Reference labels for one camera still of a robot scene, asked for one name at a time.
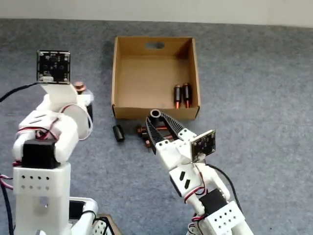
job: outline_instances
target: gray carpet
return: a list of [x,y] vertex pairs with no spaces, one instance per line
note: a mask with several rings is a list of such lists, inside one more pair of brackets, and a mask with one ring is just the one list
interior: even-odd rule
[[[136,121],[112,126],[111,76],[117,35],[197,39],[202,107],[186,125],[217,130],[207,161],[225,170],[256,235],[311,235],[313,230],[313,29],[201,23],[0,20],[0,94],[35,80],[37,49],[66,49],[72,81],[95,94],[95,130],[77,145],[71,195],[92,197],[126,235],[184,235],[192,210],[134,134]],[[38,105],[40,87],[1,104],[1,172],[11,175],[19,122]],[[7,234],[3,201],[0,231]]]

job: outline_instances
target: wire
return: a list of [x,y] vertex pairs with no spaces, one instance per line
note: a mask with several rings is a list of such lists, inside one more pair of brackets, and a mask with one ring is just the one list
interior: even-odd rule
[[0,178],[6,179],[6,180],[13,180],[12,177],[9,177],[9,176],[7,176],[7,175],[0,175]]
[[6,213],[8,215],[9,235],[14,235],[13,218],[8,193],[3,184],[0,184],[0,186],[4,197]]
[[202,180],[202,183],[203,183],[203,187],[204,187],[203,192],[201,192],[201,193],[196,193],[196,195],[203,195],[203,194],[206,193],[206,185],[205,185],[205,182],[204,182],[204,179],[203,179],[203,175],[202,175],[202,172],[200,171],[199,167],[198,167],[196,164],[194,164],[194,166],[197,168],[197,170],[198,170],[198,172],[199,172],[199,175],[200,175],[200,177],[201,177],[201,180]]
[[51,135],[55,140],[58,139],[58,138],[56,137],[56,135],[52,133],[51,130],[48,130],[48,129],[43,128],[43,127],[40,127],[40,126],[28,126],[28,127],[21,128],[20,130],[18,130],[18,134],[21,134],[21,133],[24,132],[24,131],[30,131],[30,130],[33,130],[33,131],[44,130],[44,131],[46,131],[46,132],[49,132],[50,135]]
[[39,139],[40,140],[44,140],[47,138],[48,134],[51,133],[51,129],[53,128],[54,124],[59,120],[59,118],[55,118],[54,121],[50,124],[49,129],[44,133],[43,136],[40,136]]
[[197,227],[198,227],[198,230],[200,231],[201,235],[203,235],[203,232],[201,231],[201,228],[199,226],[199,222],[200,222],[200,220],[197,221]]
[[5,181],[3,181],[3,179],[0,179],[0,184],[3,185],[5,188],[8,188],[10,190],[13,190],[13,186],[7,184]]
[[96,213],[95,213],[94,211],[92,211],[92,210],[89,210],[89,211],[84,211],[84,212],[82,213],[82,215],[83,215],[83,214],[86,214],[86,213],[93,213],[94,218],[96,218],[96,217],[97,217],[97,216],[96,216]]
[[239,209],[241,210],[241,212],[243,212],[243,210],[242,210],[242,208],[241,208],[241,205],[240,205],[240,202],[239,202],[239,199],[238,199],[238,197],[237,197],[237,193],[236,193],[236,190],[235,190],[235,186],[234,186],[233,182],[231,181],[231,179],[229,178],[229,176],[226,175],[225,172],[223,172],[221,169],[217,168],[216,166],[213,166],[213,165],[211,165],[211,164],[206,164],[206,165],[208,165],[209,167],[211,167],[211,168],[217,170],[219,173],[221,173],[221,174],[228,180],[228,182],[229,182],[229,184],[230,184],[230,186],[231,186],[231,189],[233,190],[233,194],[234,194],[236,203],[237,203]]
[[186,203],[187,199],[188,199],[192,194],[196,193],[198,190],[203,189],[203,188],[204,188],[203,186],[196,187],[194,190],[192,190],[190,193],[188,193],[187,196],[185,196],[184,202]]
[[108,226],[109,226],[109,219],[107,217],[101,217],[101,218],[96,218],[93,220],[93,222],[95,221],[102,221],[102,222],[105,222],[106,223],[106,226],[104,228],[104,231],[103,231],[103,235],[106,235],[106,232],[107,232],[107,229],[108,229]]
[[8,98],[10,95],[12,95],[13,93],[18,92],[18,91],[21,91],[21,90],[24,90],[24,89],[27,89],[27,88],[29,88],[29,87],[32,87],[32,86],[36,85],[36,84],[37,84],[37,82],[34,82],[34,83],[32,83],[32,84],[24,85],[24,86],[21,86],[21,87],[14,88],[13,90],[10,90],[9,92],[7,92],[4,96],[2,96],[2,97],[0,98],[0,103],[1,103],[2,101],[4,101],[5,99],[7,99],[7,98]]
[[84,141],[84,140],[86,140],[86,139],[91,135],[91,133],[92,133],[92,130],[93,130],[92,119],[91,119],[89,113],[88,113],[85,109],[83,109],[80,105],[75,104],[75,103],[68,104],[68,105],[64,106],[62,109],[60,109],[59,112],[60,112],[60,113],[64,113],[64,111],[65,111],[68,107],[70,107],[70,106],[77,106],[78,108],[80,108],[81,110],[83,110],[83,112],[87,115],[88,121],[89,121],[89,123],[90,123],[90,128],[89,128],[89,130],[88,130],[87,135],[86,135],[85,137],[79,139],[80,141]]

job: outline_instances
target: black rubber cap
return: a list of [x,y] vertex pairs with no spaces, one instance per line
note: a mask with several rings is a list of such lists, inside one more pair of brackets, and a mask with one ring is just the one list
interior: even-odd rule
[[125,140],[124,131],[120,125],[114,126],[113,132],[117,142],[123,142]]

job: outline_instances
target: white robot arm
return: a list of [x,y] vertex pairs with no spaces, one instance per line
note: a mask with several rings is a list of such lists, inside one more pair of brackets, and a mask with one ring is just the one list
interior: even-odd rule
[[92,131],[87,105],[90,94],[78,94],[69,82],[69,51],[38,51],[37,82],[47,92],[42,103],[20,124],[13,146],[15,235],[91,235],[107,229],[97,203],[69,196],[70,164],[79,140]]
[[[165,140],[155,128],[164,122],[174,141]],[[235,201],[216,171],[205,164],[215,151],[215,131],[199,136],[159,110],[146,119],[152,150],[169,172],[171,182],[195,216],[186,235],[253,235]]]

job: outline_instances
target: black cylinder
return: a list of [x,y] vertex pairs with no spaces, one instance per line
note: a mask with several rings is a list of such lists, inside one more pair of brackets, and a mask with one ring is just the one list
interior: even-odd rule
[[157,124],[161,121],[161,112],[158,109],[152,109],[150,111],[149,119],[152,125],[157,126]]
[[182,86],[182,96],[184,98],[184,101],[191,101],[191,86],[189,83],[184,83]]
[[181,87],[180,85],[176,85],[174,87],[174,102],[181,103]]
[[125,140],[124,131],[120,125],[114,126],[113,132],[117,142],[123,142]]

